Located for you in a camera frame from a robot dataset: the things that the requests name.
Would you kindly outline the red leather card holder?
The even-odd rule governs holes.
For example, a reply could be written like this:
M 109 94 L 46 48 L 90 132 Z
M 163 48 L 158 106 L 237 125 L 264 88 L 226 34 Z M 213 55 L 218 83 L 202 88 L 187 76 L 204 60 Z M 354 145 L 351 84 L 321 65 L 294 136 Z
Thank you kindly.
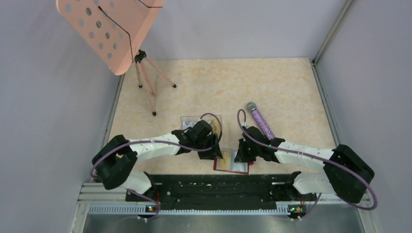
M 230 170 L 218 170 L 218 169 L 216 169 L 216 163 L 217 163 L 217 158 L 216 158 L 215 161 L 214 161 L 213 170 L 214 171 L 229 172 L 229 173 L 249 174 L 249 164 L 248 163 L 235 163 L 234 159 L 236 157 L 237 152 L 233 151 L 233 150 L 230 150 L 230 152 L 232 152 L 231 169 Z

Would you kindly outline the clear plastic card tray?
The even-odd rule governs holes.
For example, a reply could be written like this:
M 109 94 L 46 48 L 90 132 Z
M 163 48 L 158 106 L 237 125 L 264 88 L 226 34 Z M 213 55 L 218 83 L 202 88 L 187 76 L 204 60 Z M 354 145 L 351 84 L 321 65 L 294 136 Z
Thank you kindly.
M 215 115 L 212 113 L 205 113 L 205 114 L 202 114 L 201 116 L 182 116 L 180 119 L 181 119 L 181 122 L 182 121 L 194 121 L 195 122 L 193 127 L 188 128 L 186 130 L 188 133 L 188 137 L 190 139 L 193 139 L 196 142 L 205 141 L 211 135 L 217 135 L 218 140 L 221 140 L 222 138 L 223 123 L 219 115 Z M 212 131 L 210 122 L 214 119 L 218 120 L 220 124 L 220 127 L 221 127 L 220 134 L 213 133 Z

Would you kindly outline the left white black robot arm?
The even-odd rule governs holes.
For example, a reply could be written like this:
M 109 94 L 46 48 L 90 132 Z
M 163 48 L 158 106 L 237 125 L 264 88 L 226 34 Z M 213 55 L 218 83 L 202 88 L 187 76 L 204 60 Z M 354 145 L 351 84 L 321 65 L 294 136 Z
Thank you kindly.
M 91 173 L 96 175 L 106 190 L 122 187 L 148 201 L 155 196 L 155 183 L 147 172 L 134 170 L 137 162 L 192 151 L 196 151 L 200 159 L 214 160 L 222 157 L 219 147 L 221 137 L 205 120 L 199 120 L 186 130 L 173 130 L 147 139 L 128 140 L 120 134 L 94 156 Z

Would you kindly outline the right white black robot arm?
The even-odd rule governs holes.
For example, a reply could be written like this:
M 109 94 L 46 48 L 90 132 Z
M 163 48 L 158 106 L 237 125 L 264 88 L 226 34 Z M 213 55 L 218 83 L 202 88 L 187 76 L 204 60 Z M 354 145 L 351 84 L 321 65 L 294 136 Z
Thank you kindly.
M 294 164 L 310 169 L 311 173 L 296 172 L 285 194 L 298 200 L 304 194 L 335 194 L 351 204 L 358 204 L 375 176 L 368 166 L 349 146 L 339 144 L 335 149 L 301 146 L 283 138 L 269 140 L 256 127 L 241 127 L 246 143 L 245 162 L 262 157 L 265 161 Z

